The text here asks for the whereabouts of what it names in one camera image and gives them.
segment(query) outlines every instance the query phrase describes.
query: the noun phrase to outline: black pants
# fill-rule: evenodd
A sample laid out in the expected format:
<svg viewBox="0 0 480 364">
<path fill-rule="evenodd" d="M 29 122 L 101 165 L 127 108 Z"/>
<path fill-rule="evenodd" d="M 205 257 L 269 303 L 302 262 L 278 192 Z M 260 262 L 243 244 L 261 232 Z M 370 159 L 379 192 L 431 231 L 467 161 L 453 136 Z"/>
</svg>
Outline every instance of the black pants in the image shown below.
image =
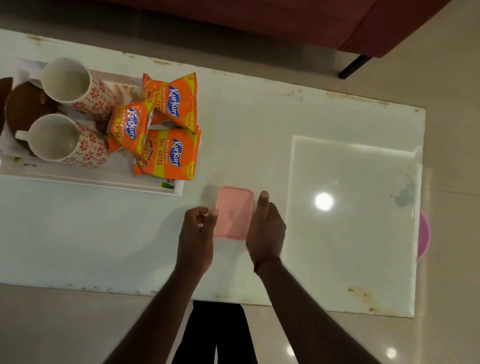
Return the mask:
<svg viewBox="0 0 480 364">
<path fill-rule="evenodd" d="M 215 346 L 218 364 L 257 364 L 241 305 L 193 301 L 193 310 L 172 364 L 213 364 Z"/>
</svg>

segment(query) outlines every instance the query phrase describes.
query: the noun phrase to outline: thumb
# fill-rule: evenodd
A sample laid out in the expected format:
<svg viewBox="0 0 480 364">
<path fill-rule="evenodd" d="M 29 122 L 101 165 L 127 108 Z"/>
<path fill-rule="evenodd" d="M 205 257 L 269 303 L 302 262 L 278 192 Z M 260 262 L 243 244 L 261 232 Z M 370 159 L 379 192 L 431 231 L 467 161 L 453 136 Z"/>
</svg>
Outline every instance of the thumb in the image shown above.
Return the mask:
<svg viewBox="0 0 480 364">
<path fill-rule="evenodd" d="M 258 197 L 258 202 L 257 202 L 257 209 L 255 210 L 253 218 L 260 219 L 260 220 L 267 220 L 269 207 L 270 207 L 270 204 L 268 202 L 268 192 L 267 191 L 260 192 L 260 196 Z"/>
<path fill-rule="evenodd" d="M 212 208 L 204 221 L 204 227 L 202 229 L 204 234 L 207 234 L 208 236 L 213 236 L 213 230 L 215 229 L 217 217 L 218 210 L 216 208 Z"/>
</svg>

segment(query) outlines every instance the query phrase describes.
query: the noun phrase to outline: kurkure logo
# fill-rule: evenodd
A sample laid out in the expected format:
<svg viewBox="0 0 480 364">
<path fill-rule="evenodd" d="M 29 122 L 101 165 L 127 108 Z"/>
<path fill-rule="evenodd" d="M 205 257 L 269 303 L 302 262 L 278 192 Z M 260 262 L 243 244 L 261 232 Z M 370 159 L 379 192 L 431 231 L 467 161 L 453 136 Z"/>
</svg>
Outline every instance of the kurkure logo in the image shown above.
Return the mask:
<svg viewBox="0 0 480 364">
<path fill-rule="evenodd" d="M 171 116 L 179 117 L 179 105 L 180 105 L 180 91 L 173 86 L 168 86 L 168 113 Z"/>
<path fill-rule="evenodd" d="M 132 140 L 135 140 L 135 132 L 137 131 L 138 125 L 138 114 L 137 110 L 128 108 L 127 109 L 127 125 L 125 126 L 125 132 L 128 137 Z"/>
<path fill-rule="evenodd" d="M 182 150 L 182 142 L 181 140 L 177 140 L 172 138 L 173 144 L 170 147 L 170 155 L 168 158 L 170 159 L 170 163 L 174 167 L 181 167 L 180 165 L 180 156 L 181 156 L 181 150 Z"/>
</svg>

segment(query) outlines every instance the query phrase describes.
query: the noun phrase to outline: sofa leg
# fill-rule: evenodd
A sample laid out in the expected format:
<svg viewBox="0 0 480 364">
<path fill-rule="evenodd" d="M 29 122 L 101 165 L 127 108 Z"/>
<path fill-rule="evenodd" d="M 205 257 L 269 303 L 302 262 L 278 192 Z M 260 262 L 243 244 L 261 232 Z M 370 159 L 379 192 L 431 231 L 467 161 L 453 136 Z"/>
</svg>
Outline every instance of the sofa leg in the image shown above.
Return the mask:
<svg viewBox="0 0 480 364">
<path fill-rule="evenodd" d="M 348 76 L 354 73 L 358 68 L 363 66 L 372 58 L 369 56 L 360 55 L 358 56 L 352 63 L 350 63 L 347 67 L 344 68 L 342 72 L 338 74 L 338 78 L 345 80 Z"/>
</svg>

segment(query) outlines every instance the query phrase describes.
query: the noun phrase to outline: tiled floor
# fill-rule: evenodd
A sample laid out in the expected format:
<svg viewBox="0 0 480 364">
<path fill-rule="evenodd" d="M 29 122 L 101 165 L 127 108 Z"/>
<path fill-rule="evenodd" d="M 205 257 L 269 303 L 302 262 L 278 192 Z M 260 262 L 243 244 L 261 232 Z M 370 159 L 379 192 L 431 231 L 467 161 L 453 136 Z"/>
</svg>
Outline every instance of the tiled floor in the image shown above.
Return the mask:
<svg viewBox="0 0 480 364">
<path fill-rule="evenodd" d="M 422 205 L 432 245 L 419 263 L 416 318 L 333 317 L 382 363 L 479 362 L 480 2 L 453 0 L 395 50 L 346 81 L 336 79 L 334 71 L 354 55 L 240 33 L 220 35 L 214 27 L 189 23 L 180 26 L 179 44 L 158 44 L 134 23 L 129 29 L 95 22 L 76 28 L 73 20 L 49 19 L 43 10 L 36 6 L 19 14 L 3 7 L 0 27 L 426 107 Z M 252 54 L 247 44 L 258 51 Z M 2 362 L 99 363 L 148 301 L 0 286 Z M 273 310 L 246 306 L 245 312 L 259 363 L 294 363 Z"/>
</svg>

